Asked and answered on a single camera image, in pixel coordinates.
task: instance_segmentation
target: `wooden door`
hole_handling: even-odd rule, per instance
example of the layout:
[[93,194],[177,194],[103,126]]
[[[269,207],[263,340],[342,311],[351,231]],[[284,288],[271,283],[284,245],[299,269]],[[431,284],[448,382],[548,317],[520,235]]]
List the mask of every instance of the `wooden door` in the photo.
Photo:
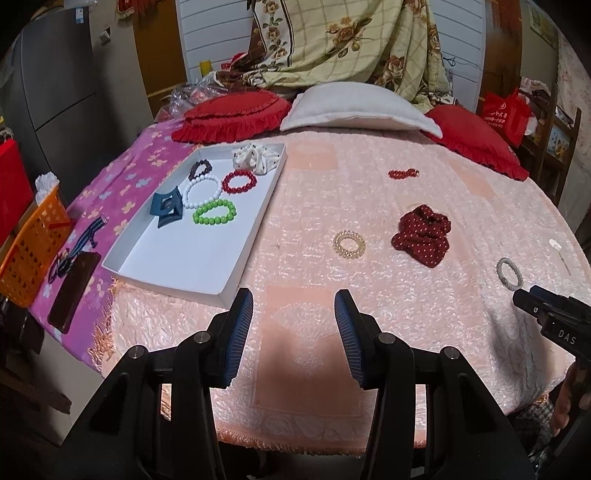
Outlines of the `wooden door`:
[[187,81],[175,0],[160,0],[145,15],[134,15],[135,47],[152,115],[175,85]]
[[486,0],[486,50],[477,112],[487,92],[509,95],[521,82],[519,0]]

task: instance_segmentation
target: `purple floral blanket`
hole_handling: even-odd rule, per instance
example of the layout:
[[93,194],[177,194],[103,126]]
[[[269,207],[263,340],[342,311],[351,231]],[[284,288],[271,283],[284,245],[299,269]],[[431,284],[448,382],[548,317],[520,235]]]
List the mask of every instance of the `purple floral blanket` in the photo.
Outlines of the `purple floral blanket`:
[[[196,148],[171,140],[180,121],[151,125],[119,158],[105,167],[97,178],[68,208],[76,224],[65,247],[73,247],[81,233],[99,216],[107,224],[97,232],[94,251],[104,258],[118,235],[125,229],[138,208],[151,196],[158,185]],[[91,250],[90,243],[85,250]],[[93,350],[95,338],[104,336],[106,312],[111,305],[111,274],[99,266],[86,287],[67,334],[61,334],[47,323],[63,279],[53,283],[45,278],[35,302],[30,307],[42,327],[58,340],[73,356],[97,369],[100,362]]]

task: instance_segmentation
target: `red polka dot scrunchie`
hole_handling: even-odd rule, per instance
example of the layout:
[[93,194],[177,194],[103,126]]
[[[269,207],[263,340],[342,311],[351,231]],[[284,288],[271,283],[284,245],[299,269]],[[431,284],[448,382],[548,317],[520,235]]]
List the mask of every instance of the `red polka dot scrunchie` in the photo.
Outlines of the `red polka dot scrunchie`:
[[445,215],[421,205],[402,216],[399,232],[392,237],[392,246],[396,250],[405,250],[415,260],[433,268],[449,250],[446,235],[451,229],[452,223]]

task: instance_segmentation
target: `bed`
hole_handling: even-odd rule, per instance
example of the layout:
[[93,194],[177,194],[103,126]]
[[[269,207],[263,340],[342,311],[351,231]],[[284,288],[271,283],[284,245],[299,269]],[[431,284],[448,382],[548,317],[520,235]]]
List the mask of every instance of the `bed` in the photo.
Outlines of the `bed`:
[[[71,206],[80,232],[97,215],[104,256],[139,205],[194,146],[170,141],[178,123],[148,128]],[[570,355],[544,340],[517,311],[496,275],[509,257],[524,287],[538,284],[591,301],[591,268],[566,222],[531,180],[518,182],[436,145],[419,132],[301,129],[258,138],[284,142],[287,162],[258,232],[241,286],[255,299],[238,376],[212,392],[220,439],[286,452],[364,451],[375,393],[349,373],[334,319],[348,288],[360,311],[413,347],[458,347],[505,413],[557,385]],[[390,170],[416,168],[394,180]],[[391,237],[420,204],[452,223],[450,249],[427,268]],[[362,235],[365,254],[336,255],[341,230]],[[562,249],[551,247],[549,240]],[[59,283],[43,285],[32,312],[78,359],[107,375],[132,345],[168,348],[204,329],[220,309],[113,283],[100,267],[70,333],[47,326]],[[165,388],[163,411],[170,413]],[[415,442],[424,444],[424,390],[417,387]]]

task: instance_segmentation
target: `red shopping bag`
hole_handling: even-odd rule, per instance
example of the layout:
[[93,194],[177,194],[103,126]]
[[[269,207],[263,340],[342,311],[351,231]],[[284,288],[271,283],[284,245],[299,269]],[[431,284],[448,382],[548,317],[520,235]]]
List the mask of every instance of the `red shopping bag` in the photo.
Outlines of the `red shopping bag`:
[[509,144],[519,147],[531,109],[519,97],[516,88],[507,98],[488,92],[482,107],[481,117]]

